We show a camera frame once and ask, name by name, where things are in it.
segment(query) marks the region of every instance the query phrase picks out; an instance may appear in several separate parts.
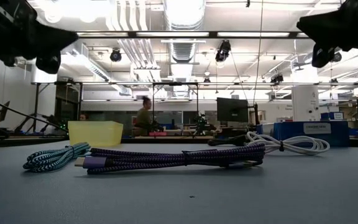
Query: white cable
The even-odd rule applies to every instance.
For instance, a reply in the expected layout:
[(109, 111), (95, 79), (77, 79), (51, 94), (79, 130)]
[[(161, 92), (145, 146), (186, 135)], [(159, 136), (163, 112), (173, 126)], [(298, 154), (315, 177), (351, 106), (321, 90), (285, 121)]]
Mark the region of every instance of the white cable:
[[(266, 154), (279, 150), (281, 147), (281, 141), (265, 134), (258, 135), (253, 132), (248, 132), (247, 137), (251, 141), (250, 143), (248, 143), (248, 146), (257, 143), (264, 143), (266, 147), (265, 150)], [(315, 139), (308, 136), (297, 136), (297, 137), (286, 139), (282, 142), (283, 142), (283, 149), (285, 151), (295, 152), (295, 153), (309, 155), (309, 156), (314, 156), (329, 150), (328, 142), (322, 139)], [(313, 146), (311, 148), (294, 146), (294, 144), (299, 144), (299, 143), (312, 143)]]

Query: coiled cable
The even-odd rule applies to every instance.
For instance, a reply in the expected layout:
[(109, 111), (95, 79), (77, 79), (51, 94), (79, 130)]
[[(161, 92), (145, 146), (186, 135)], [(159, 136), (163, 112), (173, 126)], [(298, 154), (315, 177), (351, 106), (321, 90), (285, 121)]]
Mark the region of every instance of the coiled cable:
[[(279, 141), (265, 134), (256, 134), (253, 132), (248, 132), (247, 138), (250, 140), (248, 146), (264, 144), (266, 147), (266, 154), (274, 152), (276, 150), (280, 150), (314, 156), (322, 152), (328, 151), (330, 147), (327, 141), (324, 141), (322, 139), (315, 139), (308, 136), (297, 136), (283, 141)], [(301, 147), (305, 144), (311, 144), (311, 147)]]
[(31, 154), (24, 169), (31, 172), (46, 172), (62, 168), (72, 159), (85, 155), (90, 150), (88, 143), (78, 143), (63, 149), (39, 151)]
[(226, 150), (183, 151), (180, 154), (127, 152), (92, 148), (91, 157), (80, 160), (88, 174), (122, 170), (205, 165), (225, 168), (251, 167), (262, 164), (264, 144)]

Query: person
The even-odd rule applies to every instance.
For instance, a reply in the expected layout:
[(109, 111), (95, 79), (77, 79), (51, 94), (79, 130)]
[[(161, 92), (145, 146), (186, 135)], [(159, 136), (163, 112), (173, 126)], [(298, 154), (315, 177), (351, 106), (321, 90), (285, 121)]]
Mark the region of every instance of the person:
[(152, 107), (152, 102), (149, 97), (143, 97), (143, 107), (137, 112), (135, 122), (135, 135), (146, 136), (151, 128), (152, 120), (149, 114), (149, 109)]
[(87, 114), (80, 114), (80, 121), (87, 121), (90, 117)]

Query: yellow plastic bin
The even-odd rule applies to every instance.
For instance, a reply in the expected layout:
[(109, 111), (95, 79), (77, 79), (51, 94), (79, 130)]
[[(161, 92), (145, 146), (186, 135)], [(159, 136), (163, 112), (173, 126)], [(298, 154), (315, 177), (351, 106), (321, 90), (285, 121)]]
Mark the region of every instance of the yellow plastic bin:
[(87, 142), (92, 147), (111, 147), (121, 143), (123, 124), (114, 121), (69, 121), (70, 145)]

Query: gray table surface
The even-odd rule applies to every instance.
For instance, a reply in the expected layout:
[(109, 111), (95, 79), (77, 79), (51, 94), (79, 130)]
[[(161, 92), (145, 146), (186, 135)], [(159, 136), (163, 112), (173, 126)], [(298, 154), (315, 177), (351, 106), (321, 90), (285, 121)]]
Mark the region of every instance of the gray table surface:
[[(358, 148), (320, 156), (278, 152), (260, 167), (188, 166), (86, 175), (73, 163), (24, 172), (26, 157), (68, 144), (0, 148), (2, 223), (358, 223)], [(122, 150), (180, 152), (202, 144), (127, 144)]]

